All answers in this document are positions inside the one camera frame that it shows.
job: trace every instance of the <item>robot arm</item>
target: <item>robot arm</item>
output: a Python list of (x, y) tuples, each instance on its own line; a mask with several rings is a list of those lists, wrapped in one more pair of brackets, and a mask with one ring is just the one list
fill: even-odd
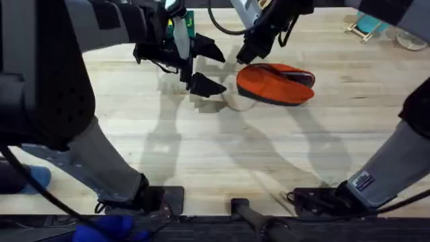
[[(348, 6), (429, 41), (428, 1), (346, 0)], [(332, 216), (375, 210), (430, 172), (430, 79), (405, 101), (393, 135), (336, 189), (296, 188), (290, 200), (302, 215)], [(321, 206), (318, 201), (330, 206)]]
[(148, 181), (101, 131), (81, 53), (161, 45), (168, 14), (160, 2), (146, 2), (1, 2), (0, 143), (51, 162), (104, 204), (133, 210), (146, 209)]
[(124, 43), (161, 44), (169, 16), (163, 5), (65, 1), (81, 52)]

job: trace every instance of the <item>wire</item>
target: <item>wire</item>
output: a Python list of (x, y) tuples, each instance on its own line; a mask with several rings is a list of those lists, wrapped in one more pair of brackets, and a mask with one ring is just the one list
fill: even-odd
[(85, 218), (63, 202), (61, 202), (58, 198), (56, 198), (54, 195), (52, 195), (46, 188), (44, 188), (42, 185), (39, 184), (38, 181), (36, 181), (32, 175), (28, 172), (28, 170), (18, 161), (17, 157), (11, 152), (9, 147), (4, 144), (0, 144), (0, 152), (4, 156), (4, 158), (11, 164), (11, 166), (20, 174), (26, 181), (42, 195), (47, 201), (58, 207), (59, 209), (63, 210), (67, 214), (69, 214), (72, 217), (77, 218), (80, 220), (83, 224), (87, 225), (88, 227), (91, 227), (92, 229), (95, 229), (102, 235), (105, 235), (107, 238), (110, 238), (114, 241), (119, 242), (140, 242), (140, 241), (147, 241), (149, 239), (152, 239), (154, 235), (156, 235), (159, 231), (164, 229), (167, 225), (169, 225), (171, 222), (168, 222), (164, 224), (161, 228), (158, 228), (156, 232), (152, 232), (148, 237), (145, 237), (143, 239), (139, 240), (127, 240), (127, 239), (120, 239), (117, 238), (115, 235), (107, 232), (105, 229), (101, 228), (99, 225), (95, 224), (93, 221), (89, 220), (88, 218)]
[(178, 74), (179, 73), (179, 70), (178, 70), (178, 68), (176, 68), (176, 71), (170, 71), (170, 70), (168, 70), (167, 68), (165, 68), (164, 66), (162, 66), (160, 63), (158, 63), (158, 62), (155, 62), (155, 61), (153, 61), (153, 60), (150, 60), (150, 62), (152, 62), (154, 65), (156, 65), (156, 66), (158, 66), (164, 73), (167, 73), (167, 74), (171, 74), (171, 73), (173, 73), (173, 74)]
[(269, 6), (269, 9), (267, 10), (267, 12), (263, 15), (263, 17), (261, 17), (260, 22), (258, 22), (258, 24), (254, 24), (252, 27), (244, 29), (244, 30), (227, 30), (226, 28), (222, 27), (215, 19), (214, 17), (214, 13), (212, 11), (212, 0), (208, 0), (208, 13), (209, 13), (209, 18), (210, 21), (212, 21), (212, 23), (214, 24), (214, 26), (219, 29), (221, 32), (228, 34), (228, 35), (233, 35), (233, 36), (241, 36), (244, 35), (248, 32), (251, 32), (253, 30), (255, 30), (256, 28), (260, 27), (261, 25), (265, 24), (266, 21), (269, 19), (269, 16), (271, 15), (272, 11), (273, 11), (273, 5), (275, 1), (272, 1), (272, 3), (270, 3), (272, 6)]
[(287, 41), (290, 38), (291, 32), (292, 32), (294, 26), (296, 25), (296, 22), (297, 22), (297, 19), (299, 16), (300, 16), (299, 14), (294, 16), (294, 19), (291, 21), (290, 25), (288, 26), (287, 33), (286, 33), (283, 40), (282, 40), (282, 33), (279, 33), (279, 36), (277, 37), (277, 41), (279, 42), (279, 45), (281, 47), (285, 47), (287, 45)]

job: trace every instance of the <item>wooden surface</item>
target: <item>wooden surface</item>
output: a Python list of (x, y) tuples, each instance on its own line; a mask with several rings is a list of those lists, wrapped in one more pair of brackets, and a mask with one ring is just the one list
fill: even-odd
[[(233, 10), (216, 15), (226, 28), (241, 28)], [(197, 10), (197, 32), (214, 38), (228, 62), (199, 58), (195, 69), (228, 91), (210, 99), (190, 96), (177, 76), (150, 63), (137, 65), (133, 45), (115, 46), (84, 54), (96, 114), (117, 150), (151, 184), (185, 187), (185, 214), (228, 214), (234, 197), (249, 198), (264, 214), (291, 214), (280, 191), (336, 186), (357, 171), (394, 130), (405, 97), (430, 76), (428, 50), (403, 50), (387, 34), (360, 44), (343, 33), (354, 18), (352, 9), (317, 9), (299, 19), (285, 48), (275, 44), (267, 60), (256, 60), (312, 71), (316, 96), (306, 105), (283, 108), (237, 96), (235, 73), (243, 66), (234, 63), (243, 40), (220, 33), (206, 11)], [(90, 189), (14, 151), (25, 163), (51, 168), (49, 190), (62, 201), (93, 212), (96, 196)], [(420, 181), (400, 198), (429, 182)], [(424, 200), (389, 215), (430, 216), (428, 208)], [(0, 196), (0, 213), (61, 211), (40, 196), (16, 195)]]

